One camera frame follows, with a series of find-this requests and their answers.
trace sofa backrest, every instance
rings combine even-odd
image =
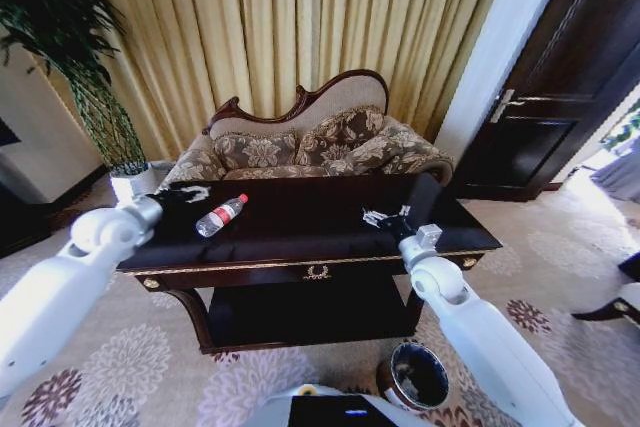
[[[337,75],[315,92],[296,87],[296,103],[275,119],[262,119],[244,112],[238,97],[228,100],[202,131],[215,139],[227,132],[272,134],[293,129],[298,139],[322,120],[339,112],[370,105],[387,113],[389,90],[380,74],[371,70],[349,70]]]

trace table edge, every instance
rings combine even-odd
[[[457,250],[452,252],[438,252],[436,255],[438,257],[453,257],[460,255],[480,255],[487,254],[494,250],[499,249],[500,247],[496,247],[493,249],[482,249],[482,250]],[[129,276],[139,276],[139,275],[158,275],[158,274],[184,274],[190,272],[215,272],[215,271],[224,271],[224,270],[240,270],[240,269],[264,269],[264,268],[275,268],[275,267],[287,267],[292,265],[318,265],[318,264],[344,264],[344,263],[354,263],[354,262],[388,262],[394,260],[402,260],[402,256],[400,255],[388,255],[382,257],[351,257],[345,259],[316,259],[316,260],[300,260],[300,261],[281,261],[281,262],[247,262],[247,263],[234,263],[228,265],[198,265],[198,266],[180,266],[180,267],[156,267],[149,268],[151,270],[137,270],[135,268],[127,268],[127,269],[118,269],[117,272],[129,275]]]

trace door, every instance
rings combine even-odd
[[[534,199],[640,80],[640,0],[550,0],[453,179]]]

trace black table top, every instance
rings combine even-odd
[[[120,270],[274,260],[328,260],[398,255],[387,232],[366,224],[362,209],[389,215],[411,206],[410,224],[436,223],[438,252],[486,251],[501,247],[482,225],[429,174],[315,177],[302,179],[180,182],[172,187],[211,188],[204,201],[166,205],[155,236]],[[240,215],[211,238],[195,222],[245,193]]]

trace coffee table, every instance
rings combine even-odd
[[[210,198],[165,209],[154,238],[118,270],[186,308],[203,354],[406,337],[423,302],[406,304],[393,276],[406,271],[387,232],[362,209],[395,214],[410,205],[414,227],[436,223],[436,246],[470,269],[500,243],[429,175],[177,183],[206,185]],[[244,210],[204,239],[195,221],[221,202],[249,196]],[[196,288],[215,287],[210,306]]]

